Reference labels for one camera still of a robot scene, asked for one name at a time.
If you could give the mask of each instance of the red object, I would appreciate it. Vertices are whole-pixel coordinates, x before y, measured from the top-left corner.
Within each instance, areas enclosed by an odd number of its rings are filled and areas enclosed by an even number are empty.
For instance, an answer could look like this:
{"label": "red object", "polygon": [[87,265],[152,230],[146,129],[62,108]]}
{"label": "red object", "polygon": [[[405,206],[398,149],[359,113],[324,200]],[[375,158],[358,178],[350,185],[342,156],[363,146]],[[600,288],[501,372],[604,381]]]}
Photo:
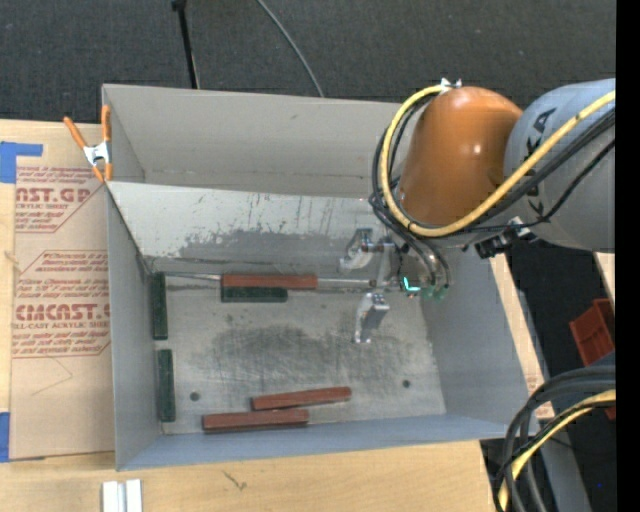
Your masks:
{"label": "red object", "polygon": [[304,426],[309,422],[309,411],[292,409],[284,411],[229,412],[207,414],[202,417],[205,432],[235,432],[278,427]]}
{"label": "red object", "polygon": [[254,411],[285,409],[301,405],[344,402],[350,398],[351,388],[348,387],[310,389],[306,391],[294,391],[292,393],[278,393],[254,397],[251,399],[251,408]]}
{"label": "red object", "polygon": [[315,290],[318,277],[314,275],[251,275],[225,274],[222,276],[226,288],[287,288],[289,290]]}
{"label": "red object", "polygon": [[[569,322],[580,358],[589,366],[615,350],[615,315],[609,299],[595,299],[593,305]],[[615,406],[605,411],[610,420],[616,418]]]}

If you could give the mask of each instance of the wooden table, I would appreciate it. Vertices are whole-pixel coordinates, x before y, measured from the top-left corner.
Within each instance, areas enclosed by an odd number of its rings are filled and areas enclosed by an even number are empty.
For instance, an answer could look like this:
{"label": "wooden table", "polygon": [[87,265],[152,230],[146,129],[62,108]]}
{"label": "wooden table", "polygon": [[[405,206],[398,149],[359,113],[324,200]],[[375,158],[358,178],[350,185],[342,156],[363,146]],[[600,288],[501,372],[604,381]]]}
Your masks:
{"label": "wooden table", "polygon": [[[14,185],[0,183],[0,412],[10,410],[14,196]],[[511,272],[503,256],[492,268],[533,390],[544,378]],[[112,452],[13,461],[0,464],[0,504],[20,511],[100,510],[101,484],[129,479],[142,480],[145,511],[494,510],[475,441],[133,472],[116,472]]]}

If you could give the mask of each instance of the yellow cable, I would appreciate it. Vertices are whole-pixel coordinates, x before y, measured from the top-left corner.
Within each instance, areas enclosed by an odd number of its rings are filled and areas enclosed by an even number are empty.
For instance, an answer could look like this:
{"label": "yellow cable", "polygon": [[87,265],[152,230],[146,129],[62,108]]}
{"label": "yellow cable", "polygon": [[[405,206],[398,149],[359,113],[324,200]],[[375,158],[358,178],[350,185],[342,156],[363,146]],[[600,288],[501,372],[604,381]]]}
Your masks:
{"label": "yellow cable", "polygon": [[387,202],[387,206],[391,211],[392,215],[395,219],[400,222],[405,228],[407,228],[412,233],[424,236],[424,237],[441,237],[450,235],[459,231],[472,222],[474,222],[478,217],[483,215],[489,208],[494,206],[500,199],[502,199],[507,192],[511,188],[515,186],[515,184],[525,175],[529,170],[537,164],[552,148],[555,146],[558,141],[564,137],[567,133],[573,130],[579,123],[584,121],[587,117],[589,117],[594,112],[598,111],[605,105],[611,103],[616,98],[615,91],[611,91],[601,98],[597,99],[589,106],[585,107],[581,110],[577,115],[573,116],[569,119],[564,125],[562,125],[558,130],[556,130],[543,144],[538,147],[538,149],[507,179],[502,185],[500,185],[482,204],[480,204],[473,211],[465,215],[462,219],[457,220],[447,226],[442,226],[439,228],[426,228],[424,226],[420,226],[416,224],[415,221],[409,219],[402,210],[398,207],[393,194],[391,193],[391,189],[389,187],[389,178],[388,178],[388,162],[389,162],[389,150],[391,147],[391,138],[395,133],[400,120],[404,116],[404,114],[411,108],[416,101],[421,98],[424,98],[430,94],[434,94],[437,92],[442,92],[446,89],[446,86],[434,86],[428,87],[415,93],[411,96],[407,101],[405,101],[396,115],[394,116],[389,128],[385,132],[382,149],[380,152],[380,162],[378,169],[379,182],[382,184],[382,191],[384,195],[384,199]]}
{"label": "yellow cable", "polygon": [[[511,473],[513,475],[513,479],[515,480],[520,475],[522,468],[528,462],[528,460],[533,456],[533,454],[538,451],[538,449],[553,435],[556,434],[560,429],[564,428],[565,425],[572,422],[576,418],[582,416],[593,410],[593,407],[586,407],[585,409],[581,409],[581,407],[588,405],[597,405],[602,402],[610,402],[616,399],[616,390],[610,389],[608,391],[604,391],[602,393],[598,393],[589,398],[585,398],[581,402],[569,407],[562,413],[557,416],[557,419],[562,418],[561,421],[558,422],[549,432],[547,432],[544,436],[538,439],[535,443],[531,445],[526,451],[522,452],[517,459],[515,459],[511,463]],[[507,487],[506,481],[502,483],[500,486],[500,491],[498,493],[498,501],[503,510],[506,510],[507,504],[509,503],[509,488]]]}

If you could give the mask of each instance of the black floor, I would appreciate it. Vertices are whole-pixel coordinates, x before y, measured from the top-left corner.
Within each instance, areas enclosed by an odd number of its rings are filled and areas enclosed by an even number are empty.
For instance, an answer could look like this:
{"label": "black floor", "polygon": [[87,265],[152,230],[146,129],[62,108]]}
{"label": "black floor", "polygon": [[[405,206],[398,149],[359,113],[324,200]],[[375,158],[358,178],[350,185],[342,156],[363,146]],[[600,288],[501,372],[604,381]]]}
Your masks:
{"label": "black floor", "polygon": [[[317,83],[256,0],[190,0],[201,88],[398,102],[445,77],[525,108],[616,76],[615,0],[265,2]],[[97,122],[105,82],[191,86],[170,0],[0,0],[0,117]],[[568,322],[605,296],[593,258],[542,243],[508,256],[550,375],[580,367]],[[594,512],[616,510],[615,423],[570,434]]]}

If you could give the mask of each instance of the bin floor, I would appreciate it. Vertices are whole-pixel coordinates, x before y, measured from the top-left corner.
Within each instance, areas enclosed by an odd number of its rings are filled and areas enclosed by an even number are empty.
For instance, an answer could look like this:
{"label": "bin floor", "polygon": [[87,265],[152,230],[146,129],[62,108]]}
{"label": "bin floor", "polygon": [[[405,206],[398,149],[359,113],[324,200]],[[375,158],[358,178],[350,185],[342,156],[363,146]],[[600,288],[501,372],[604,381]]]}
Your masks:
{"label": "bin floor", "polygon": [[310,407],[311,423],[444,414],[418,299],[390,305],[370,344],[354,344],[363,289],[292,291],[286,303],[223,303],[217,282],[167,277],[176,421],[165,434],[201,432],[203,414],[249,411],[252,396],[349,386],[352,398]]}

